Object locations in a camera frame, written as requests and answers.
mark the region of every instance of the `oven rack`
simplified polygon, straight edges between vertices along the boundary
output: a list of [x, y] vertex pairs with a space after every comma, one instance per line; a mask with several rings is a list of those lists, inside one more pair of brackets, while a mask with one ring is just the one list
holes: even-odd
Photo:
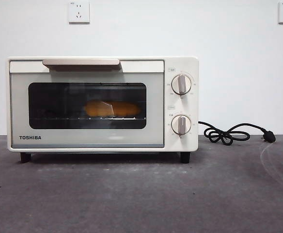
[[146, 120], [146, 118], [136, 117], [41, 117], [30, 118], [31, 120]]

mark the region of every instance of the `white knob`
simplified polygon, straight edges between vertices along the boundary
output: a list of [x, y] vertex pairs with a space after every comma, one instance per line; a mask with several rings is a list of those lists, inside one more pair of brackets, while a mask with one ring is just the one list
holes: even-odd
[[184, 135], [191, 129], [191, 121], [187, 116], [178, 115], [172, 120], [172, 129], [176, 134]]
[[188, 93], [191, 89], [191, 80], [184, 74], [179, 74], [172, 80], [172, 89], [179, 95]]

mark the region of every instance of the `oven door handle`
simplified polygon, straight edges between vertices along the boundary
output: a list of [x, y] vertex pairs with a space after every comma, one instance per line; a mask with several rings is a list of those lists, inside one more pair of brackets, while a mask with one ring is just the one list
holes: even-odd
[[63, 58], [43, 59], [43, 65], [51, 71], [113, 71], [121, 70], [118, 59], [87, 59], [87, 58]]

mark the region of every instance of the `power cord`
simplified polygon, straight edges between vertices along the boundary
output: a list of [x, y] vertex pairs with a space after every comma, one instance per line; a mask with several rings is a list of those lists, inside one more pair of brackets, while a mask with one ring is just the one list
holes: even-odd
[[[260, 129], [264, 134], [263, 134], [263, 138], [265, 141], [267, 142], [275, 142], [276, 138], [275, 135], [272, 131], [267, 131], [266, 129], [257, 126], [257, 125], [253, 125], [253, 124], [249, 124], [249, 123], [241, 123], [238, 125], [233, 126], [232, 128], [230, 128], [228, 131], [222, 131], [218, 128], [216, 128], [215, 126], [208, 124], [206, 122], [202, 122], [199, 121], [199, 124], [203, 124], [208, 126], [209, 128], [204, 130], [204, 136], [207, 137], [209, 139], [209, 141], [215, 143], [218, 142], [219, 140], [221, 140], [221, 142], [226, 145], [226, 146], [230, 146], [233, 141], [247, 141], [250, 138], [249, 133], [245, 132], [245, 131], [233, 131], [234, 129], [240, 127], [240, 126], [251, 126], [257, 129]], [[234, 137], [232, 136], [233, 134], [242, 134], [245, 135], [246, 137]]]

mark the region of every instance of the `toaster oven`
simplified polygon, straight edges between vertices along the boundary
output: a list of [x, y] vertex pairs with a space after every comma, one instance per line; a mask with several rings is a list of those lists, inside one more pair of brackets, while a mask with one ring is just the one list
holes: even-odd
[[195, 57], [10, 57], [8, 149], [32, 153], [198, 148]]

